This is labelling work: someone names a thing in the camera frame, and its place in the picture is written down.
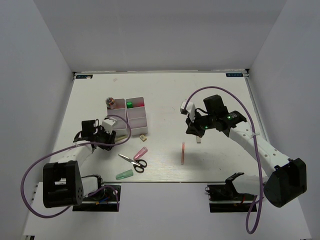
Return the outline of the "pink crayon tube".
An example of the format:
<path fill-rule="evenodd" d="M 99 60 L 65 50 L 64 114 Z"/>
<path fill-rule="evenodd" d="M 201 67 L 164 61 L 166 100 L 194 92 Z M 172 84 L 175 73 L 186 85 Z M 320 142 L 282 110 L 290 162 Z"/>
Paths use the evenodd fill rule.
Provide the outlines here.
<path fill-rule="evenodd" d="M 105 104 L 106 104 L 107 109 L 109 109 L 109 110 L 113 110 L 117 106 L 116 101 L 113 97 L 107 97 L 105 99 Z"/>

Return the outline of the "green black highlighter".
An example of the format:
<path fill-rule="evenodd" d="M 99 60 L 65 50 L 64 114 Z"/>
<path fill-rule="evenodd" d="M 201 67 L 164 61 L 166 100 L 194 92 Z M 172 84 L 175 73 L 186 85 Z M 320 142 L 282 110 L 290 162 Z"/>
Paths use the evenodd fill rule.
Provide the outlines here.
<path fill-rule="evenodd" d="M 127 107 L 128 109 L 133 108 L 133 103 L 132 103 L 132 102 L 127 102 L 127 103 L 126 103 L 126 107 Z"/>

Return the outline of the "orange slim highlighter pen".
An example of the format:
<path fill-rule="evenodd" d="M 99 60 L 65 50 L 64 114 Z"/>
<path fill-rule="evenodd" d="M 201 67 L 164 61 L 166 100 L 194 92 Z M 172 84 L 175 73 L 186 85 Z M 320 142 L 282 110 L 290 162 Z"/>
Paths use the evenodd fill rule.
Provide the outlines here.
<path fill-rule="evenodd" d="M 183 166 L 185 162 L 185 142 L 181 144 L 181 165 Z"/>

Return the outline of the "pink black highlighter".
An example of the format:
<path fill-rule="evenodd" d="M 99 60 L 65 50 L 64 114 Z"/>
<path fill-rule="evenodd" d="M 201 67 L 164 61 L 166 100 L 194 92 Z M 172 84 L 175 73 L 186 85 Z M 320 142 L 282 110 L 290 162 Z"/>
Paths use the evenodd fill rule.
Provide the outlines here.
<path fill-rule="evenodd" d="M 139 101 L 139 102 L 136 103 L 135 106 L 136 106 L 136 107 L 144 107 L 144 106 L 145 106 L 145 103 L 144 103 L 144 101 Z"/>

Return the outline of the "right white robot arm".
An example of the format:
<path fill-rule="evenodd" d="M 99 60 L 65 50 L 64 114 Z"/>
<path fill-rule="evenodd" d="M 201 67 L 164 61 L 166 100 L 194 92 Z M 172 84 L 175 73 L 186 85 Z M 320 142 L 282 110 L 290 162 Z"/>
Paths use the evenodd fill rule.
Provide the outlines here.
<path fill-rule="evenodd" d="M 307 166 L 300 159 L 291 159 L 253 132 L 247 119 L 238 111 L 229 112 L 221 96 L 203 100 L 206 110 L 201 115 L 194 103 L 184 101 L 180 112 L 186 115 L 186 133 L 202 138 L 207 130 L 222 132 L 240 145 L 264 171 L 262 176 L 237 172 L 223 185 L 210 185 L 212 201 L 232 201 L 242 196 L 262 195 L 273 206 L 281 208 L 307 191 Z"/>

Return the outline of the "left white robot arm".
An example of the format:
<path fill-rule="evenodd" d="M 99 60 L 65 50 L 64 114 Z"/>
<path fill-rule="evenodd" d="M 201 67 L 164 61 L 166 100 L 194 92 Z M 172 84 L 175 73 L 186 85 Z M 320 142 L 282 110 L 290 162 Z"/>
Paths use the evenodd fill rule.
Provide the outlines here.
<path fill-rule="evenodd" d="M 73 139 L 73 148 L 56 162 L 43 167 L 43 204 L 46 208 L 78 206 L 88 194 L 99 200 L 105 196 L 106 187 L 101 177 L 81 177 L 82 164 L 97 147 L 110 151 L 115 144 L 114 125 L 117 120 L 105 118 L 101 124 L 96 120 L 81 122 L 81 131 Z"/>

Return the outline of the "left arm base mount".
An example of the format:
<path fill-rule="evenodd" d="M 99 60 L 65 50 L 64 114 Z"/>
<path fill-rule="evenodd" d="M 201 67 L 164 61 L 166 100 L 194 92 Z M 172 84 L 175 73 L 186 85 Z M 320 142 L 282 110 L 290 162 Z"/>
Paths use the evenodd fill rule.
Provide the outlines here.
<path fill-rule="evenodd" d="M 84 198 L 80 205 L 72 207 L 73 212 L 118 212 L 121 199 L 121 184 L 111 184 L 93 196 Z"/>

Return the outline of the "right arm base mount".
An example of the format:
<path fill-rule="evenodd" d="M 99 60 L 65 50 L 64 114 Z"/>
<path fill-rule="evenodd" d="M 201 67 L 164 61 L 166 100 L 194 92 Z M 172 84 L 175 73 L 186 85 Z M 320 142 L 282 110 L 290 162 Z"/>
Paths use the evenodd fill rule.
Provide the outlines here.
<path fill-rule="evenodd" d="M 226 184 L 209 184 L 204 190 L 208 195 L 210 213 L 247 213 L 255 197 L 233 192 Z"/>

